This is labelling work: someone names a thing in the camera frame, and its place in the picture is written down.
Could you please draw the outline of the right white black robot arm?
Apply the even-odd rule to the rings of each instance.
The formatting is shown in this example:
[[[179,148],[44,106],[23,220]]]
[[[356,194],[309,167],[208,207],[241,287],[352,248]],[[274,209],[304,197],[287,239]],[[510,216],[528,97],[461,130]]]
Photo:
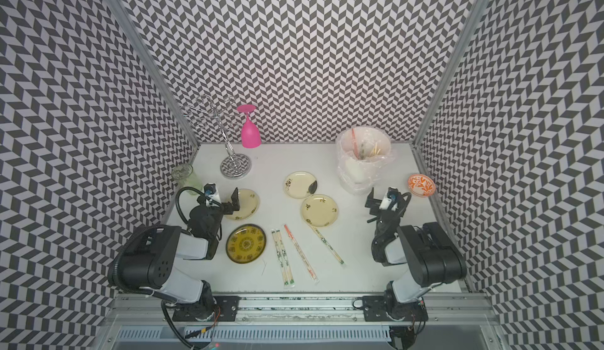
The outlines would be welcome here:
[[[437,222],[421,227],[401,224],[412,194],[388,189],[382,199],[371,191],[365,207],[376,224],[371,255],[384,267],[405,265],[408,271],[386,285],[382,297],[372,301],[363,297],[367,321],[425,322],[424,295],[438,286],[451,284],[467,276],[465,258]]]

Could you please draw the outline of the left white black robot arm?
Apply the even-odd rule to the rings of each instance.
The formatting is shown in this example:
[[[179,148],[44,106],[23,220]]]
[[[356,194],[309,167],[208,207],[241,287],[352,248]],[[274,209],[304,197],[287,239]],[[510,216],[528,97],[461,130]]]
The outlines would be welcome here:
[[[171,305],[175,322],[233,322],[237,296],[214,297],[210,283],[175,266],[176,260],[206,262],[223,238],[222,221],[240,208],[239,189],[221,202],[215,184],[184,186],[175,208],[183,226],[160,224],[138,229],[118,252],[109,269],[111,286],[124,293],[156,297]]]

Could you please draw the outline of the red chopsticks pair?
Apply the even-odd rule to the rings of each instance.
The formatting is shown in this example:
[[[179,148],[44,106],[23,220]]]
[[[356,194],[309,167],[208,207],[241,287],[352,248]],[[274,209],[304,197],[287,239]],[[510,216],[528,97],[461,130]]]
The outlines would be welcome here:
[[[291,242],[293,243],[296,251],[298,252],[303,264],[305,265],[305,268],[308,272],[308,274],[310,275],[311,279],[313,280],[313,282],[315,284],[317,284],[319,282],[319,278],[315,272],[315,270],[313,269],[313,267],[311,266],[308,258],[306,257],[303,249],[300,247],[300,244],[298,243],[298,241],[296,240],[293,232],[289,229],[289,226],[287,224],[283,225],[284,229],[286,230],[287,235],[289,236],[289,239],[291,240]]]

